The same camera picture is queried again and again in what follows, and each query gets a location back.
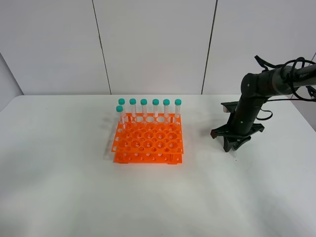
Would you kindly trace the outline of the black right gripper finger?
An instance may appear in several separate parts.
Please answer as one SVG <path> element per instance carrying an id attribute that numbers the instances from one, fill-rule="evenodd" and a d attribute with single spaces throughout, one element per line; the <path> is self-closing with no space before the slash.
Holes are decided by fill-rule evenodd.
<path id="1" fill-rule="evenodd" d="M 224 141 L 223 149 L 226 153 L 229 152 L 230 150 L 237 150 L 236 138 L 224 136 L 223 141 Z"/>
<path id="2" fill-rule="evenodd" d="M 233 149 L 236 151 L 238 150 L 243 144 L 245 144 L 246 142 L 250 141 L 251 140 L 251 137 L 248 136 L 248 137 L 245 137 L 245 138 L 240 138 L 240 139 L 237 139 L 236 142 L 234 143 L 233 145 Z"/>

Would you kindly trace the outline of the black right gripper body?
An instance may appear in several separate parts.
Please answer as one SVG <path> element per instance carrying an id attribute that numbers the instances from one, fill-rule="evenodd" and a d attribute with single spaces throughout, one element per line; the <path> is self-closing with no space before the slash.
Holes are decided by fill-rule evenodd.
<path id="1" fill-rule="evenodd" d="M 226 139 L 246 140 L 257 132 L 263 132 L 265 127 L 260 123 L 248 119 L 234 118 L 225 125 L 211 130 L 211 137 L 224 137 Z"/>

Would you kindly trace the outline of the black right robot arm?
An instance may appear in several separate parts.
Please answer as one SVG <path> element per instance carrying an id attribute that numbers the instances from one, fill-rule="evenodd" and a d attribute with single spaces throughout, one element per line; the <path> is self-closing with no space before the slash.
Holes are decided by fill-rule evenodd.
<path id="1" fill-rule="evenodd" d="M 255 123 L 262 106 L 273 96 L 294 94 L 301 86 L 316 84 L 316 66 L 312 64 L 296 69 L 281 66 L 259 74 L 248 73 L 241 82 L 241 97 L 237 102 L 222 103 L 230 113 L 227 123 L 211 130 L 211 137 L 223 137 L 225 152 L 237 150 L 251 140 L 256 132 L 263 132 L 264 126 Z"/>

